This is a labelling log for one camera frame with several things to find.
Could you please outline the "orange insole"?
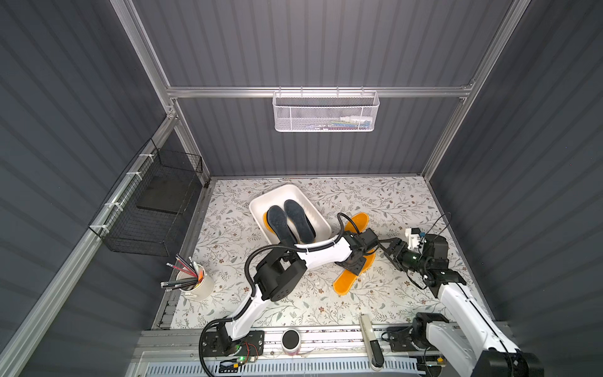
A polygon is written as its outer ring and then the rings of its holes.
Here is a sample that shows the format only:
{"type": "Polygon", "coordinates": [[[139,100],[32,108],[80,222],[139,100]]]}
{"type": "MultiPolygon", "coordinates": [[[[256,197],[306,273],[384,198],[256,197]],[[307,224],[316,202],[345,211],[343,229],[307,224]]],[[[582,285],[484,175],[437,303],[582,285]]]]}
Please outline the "orange insole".
{"type": "Polygon", "coordinates": [[[264,226],[268,229],[268,231],[270,231],[272,234],[275,234],[275,232],[273,231],[273,228],[270,226],[270,224],[268,222],[268,212],[264,213],[263,221],[264,221],[264,226]]]}
{"type": "Polygon", "coordinates": [[[372,267],[375,258],[376,254],[364,256],[365,263],[359,275],[356,275],[348,270],[343,270],[342,274],[335,280],[333,284],[334,292],[340,296],[347,295],[350,292],[350,289],[356,283],[358,277],[372,267]]]}
{"type": "Polygon", "coordinates": [[[345,224],[344,230],[352,233],[362,233],[369,225],[369,216],[364,213],[358,213],[351,217],[351,220],[345,224]]]}

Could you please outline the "grey fleece insole front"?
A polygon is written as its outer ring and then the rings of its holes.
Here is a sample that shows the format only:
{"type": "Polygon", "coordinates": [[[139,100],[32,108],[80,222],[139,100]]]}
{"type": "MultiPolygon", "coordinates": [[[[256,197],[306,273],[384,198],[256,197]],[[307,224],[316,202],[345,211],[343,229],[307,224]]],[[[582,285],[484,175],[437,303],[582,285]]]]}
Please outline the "grey fleece insole front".
{"type": "Polygon", "coordinates": [[[285,211],[279,206],[271,206],[267,212],[268,222],[273,228],[279,242],[285,246],[295,246],[297,239],[288,225],[285,211]]]}

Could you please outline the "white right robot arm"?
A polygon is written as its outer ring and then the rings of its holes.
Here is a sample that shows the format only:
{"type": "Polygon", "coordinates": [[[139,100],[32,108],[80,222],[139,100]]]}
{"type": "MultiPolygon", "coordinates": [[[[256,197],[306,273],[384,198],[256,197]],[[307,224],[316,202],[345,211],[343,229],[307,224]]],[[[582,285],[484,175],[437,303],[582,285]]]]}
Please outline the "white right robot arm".
{"type": "Polygon", "coordinates": [[[399,271],[417,273],[418,288],[428,289],[453,320],[417,313],[407,336],[416,349],[439,351],[460,376],[543,376],[533,353],[512,341],[480,307],[463,276],[449,267],[448,242],[427,234],[417,248],[400,238],[386,240],[384,255],[399,271]]]}

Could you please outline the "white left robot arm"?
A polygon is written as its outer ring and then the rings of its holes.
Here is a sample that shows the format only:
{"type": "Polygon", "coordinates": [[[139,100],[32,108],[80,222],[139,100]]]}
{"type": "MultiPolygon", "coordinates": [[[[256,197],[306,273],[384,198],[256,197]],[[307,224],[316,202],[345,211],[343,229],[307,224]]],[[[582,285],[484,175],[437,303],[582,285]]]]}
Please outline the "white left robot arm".
{"type": "Polygon", "coordinates": [[[266,308],[287,298],[306,273],[336,264],[359,275],[365,258],[377,247],[378,236],[367,228],[362,232],[340,229],[336,236],[317,243],[282,241],[253,251],[243,266],[251,290],[230,316],[212,320],[204,327],[199,338],[199,356],[221,357],[238,352],[266,308]]]}

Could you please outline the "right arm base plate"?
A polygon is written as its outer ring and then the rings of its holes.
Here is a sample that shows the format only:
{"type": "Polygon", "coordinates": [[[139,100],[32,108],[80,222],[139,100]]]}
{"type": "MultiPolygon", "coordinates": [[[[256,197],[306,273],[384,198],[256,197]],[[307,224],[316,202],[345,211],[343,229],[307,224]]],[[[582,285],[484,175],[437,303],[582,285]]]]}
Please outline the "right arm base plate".
{"type": "Polygon", "coordinates": [[[389,327],[381,335],[392,352],[423,351],[425,349],[421,334],[413,326],[389,327]]]}

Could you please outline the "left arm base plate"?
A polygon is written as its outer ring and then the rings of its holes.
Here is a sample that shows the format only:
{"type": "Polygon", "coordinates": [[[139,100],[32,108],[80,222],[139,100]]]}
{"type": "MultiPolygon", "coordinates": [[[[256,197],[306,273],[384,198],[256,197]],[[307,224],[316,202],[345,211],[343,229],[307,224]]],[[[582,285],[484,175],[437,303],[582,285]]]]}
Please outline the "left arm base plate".
{"type": "Polygon", "coordinates": [[[209,331],[201,337],[201,354],[205,358],[262,356],[264,331],[250,331],[245,337],[232,340],[225,331],[209,331]]]}

